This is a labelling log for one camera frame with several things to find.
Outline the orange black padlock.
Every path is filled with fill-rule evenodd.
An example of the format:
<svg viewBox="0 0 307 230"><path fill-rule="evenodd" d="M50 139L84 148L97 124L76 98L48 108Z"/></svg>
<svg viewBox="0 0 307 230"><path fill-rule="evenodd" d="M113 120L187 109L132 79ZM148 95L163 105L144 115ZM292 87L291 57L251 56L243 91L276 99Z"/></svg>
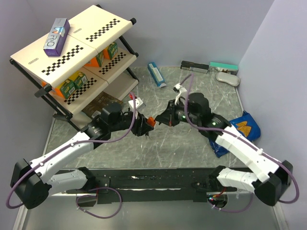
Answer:
<svg viewBox="0 0 307 230"><path fill-rule="evenodd" d="M150 117L148 117L146 123L147 123L147 126L148 126L148 132L147 132L146 136L148 138L150 138L150 132L154 130L156 120L153 117L150 116Z"/></svg>

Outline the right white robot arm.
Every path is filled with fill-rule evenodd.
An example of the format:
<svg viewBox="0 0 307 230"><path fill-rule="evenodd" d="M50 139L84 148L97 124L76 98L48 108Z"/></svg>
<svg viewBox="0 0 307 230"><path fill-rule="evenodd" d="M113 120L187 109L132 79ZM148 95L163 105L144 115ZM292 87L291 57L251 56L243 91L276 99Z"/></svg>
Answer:
<svg viewBox="0 0 307 230"><path fill-rule="evenodd" d="M267 156L221 115L211 112L209 101L202 93L192 93L188 99L180 96L170 100L156 121L170 127L180 122L190 123L208 140L225 148L251 171L242 172L217 167L210 178L210 187L220 191L233 187L254 193L263 203L274 206L291 184L293 166Z"/></svg>

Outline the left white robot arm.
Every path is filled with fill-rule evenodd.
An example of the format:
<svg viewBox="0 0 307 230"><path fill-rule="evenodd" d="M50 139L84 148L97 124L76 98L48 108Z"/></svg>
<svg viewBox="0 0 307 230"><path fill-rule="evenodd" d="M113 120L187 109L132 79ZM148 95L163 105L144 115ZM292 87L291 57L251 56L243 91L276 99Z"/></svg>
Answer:
<svg viewBox="0 0 307 230"><path fill-rule="evenodd" d="M27 209L33 209L49 196L65 190L91 192L95 186L95 176L89 169L81 167L63 174L59 174L59 170L101 144L112 143L112 132L126 130L138 137L147 136L154 125L154 118L145 117L136 108L123 112L120 104L111 103L58 148L30 162L25 159L16 162L10 183L11 193L16 193Z"/></svg>

